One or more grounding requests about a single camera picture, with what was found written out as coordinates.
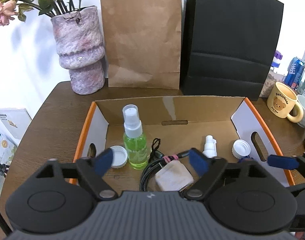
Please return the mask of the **white spray bottle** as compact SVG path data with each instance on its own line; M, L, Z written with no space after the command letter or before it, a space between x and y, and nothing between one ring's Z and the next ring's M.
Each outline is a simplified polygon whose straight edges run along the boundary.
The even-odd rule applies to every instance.
M217 157L216 140L212 135L207 135L204 143L203 155L207 158Z

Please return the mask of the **white jar lid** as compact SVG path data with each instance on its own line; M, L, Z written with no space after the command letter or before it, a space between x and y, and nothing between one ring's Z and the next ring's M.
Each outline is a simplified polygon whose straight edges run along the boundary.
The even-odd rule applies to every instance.
M127 151L122 146L111 146L110 149L113 152L112 168L122 168L126 165L128 156Z

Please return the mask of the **white power adapter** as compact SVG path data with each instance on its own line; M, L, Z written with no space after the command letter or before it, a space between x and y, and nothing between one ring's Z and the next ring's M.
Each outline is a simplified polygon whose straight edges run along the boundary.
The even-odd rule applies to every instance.
M182 191L194 183L193 176L179 161L173 160L155 174L161 191Z

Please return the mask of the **green spray bottle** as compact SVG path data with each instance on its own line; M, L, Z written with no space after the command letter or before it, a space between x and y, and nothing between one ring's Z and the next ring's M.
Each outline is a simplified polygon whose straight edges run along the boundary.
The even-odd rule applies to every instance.
M136 105L124 106L123 118L123 141L127 151L128 161L134 169L142 170L148 163L148 148L138 107Z

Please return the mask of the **orange cardboard box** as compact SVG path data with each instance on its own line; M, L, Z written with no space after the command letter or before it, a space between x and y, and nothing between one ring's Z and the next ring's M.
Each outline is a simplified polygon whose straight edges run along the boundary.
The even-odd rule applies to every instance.
M128 99L97 100L91 103L75 159L85 157L91 145L96 153L122 145L124 119L122 109L133 104L139 109L143 131L150 145L161 139L161 152L173 155L192 147L203 150L205 137L216 140L217 155L230 163L233 142L245 140L251 147L251 157L259 161L252 142L258 134L269 154L282 155L269 127L248 98L221 96L155 96Z

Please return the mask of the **cream bear mug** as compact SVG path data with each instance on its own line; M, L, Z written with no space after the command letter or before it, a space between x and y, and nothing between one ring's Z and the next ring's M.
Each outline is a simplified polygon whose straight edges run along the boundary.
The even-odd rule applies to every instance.
M289 86L281 82L274 84L266 104L274 115L282 119L287 118L293 123L299 123L304 116L298 96Z

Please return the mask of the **white paper booklet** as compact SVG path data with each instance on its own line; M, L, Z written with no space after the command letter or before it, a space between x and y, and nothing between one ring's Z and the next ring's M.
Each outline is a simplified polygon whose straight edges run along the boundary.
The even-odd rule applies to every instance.
M0 120L18 140L21 140L27 131L32 119L25 108L0 108Z

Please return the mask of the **purple lid food jar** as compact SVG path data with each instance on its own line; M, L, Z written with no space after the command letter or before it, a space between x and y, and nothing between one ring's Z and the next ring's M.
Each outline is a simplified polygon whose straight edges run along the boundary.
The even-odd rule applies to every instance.
M277 73L277 70L280 66L282 58L283 58L283 55L278 50L276 50L274 53L273 60L271 62L270 71L268 72L267 78L266 78L264 85L262 87L262 90L260 92L260 95L259 95L260 98L268 98L274 84L277 81L281 81L283 79L284 76L282 74Z

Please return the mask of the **pink textured vase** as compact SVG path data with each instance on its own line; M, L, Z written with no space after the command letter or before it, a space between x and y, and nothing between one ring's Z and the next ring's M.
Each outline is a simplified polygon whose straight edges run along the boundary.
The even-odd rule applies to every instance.
M51 18L59 64L69 70L76 94L93 94L104 86L104 38L98 9L86 7Z

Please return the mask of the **black paper bag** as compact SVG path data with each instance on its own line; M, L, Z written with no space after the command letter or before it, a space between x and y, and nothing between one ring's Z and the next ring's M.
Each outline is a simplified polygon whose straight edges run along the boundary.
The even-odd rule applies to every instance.
M182 93L257 100L277 48L283 10L278 0L186 0Z

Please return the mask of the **brown paper bag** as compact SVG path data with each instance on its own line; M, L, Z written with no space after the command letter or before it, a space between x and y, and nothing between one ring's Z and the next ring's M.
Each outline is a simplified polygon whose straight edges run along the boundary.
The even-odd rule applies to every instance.
M101 0L108 85L178 89L182 0Z

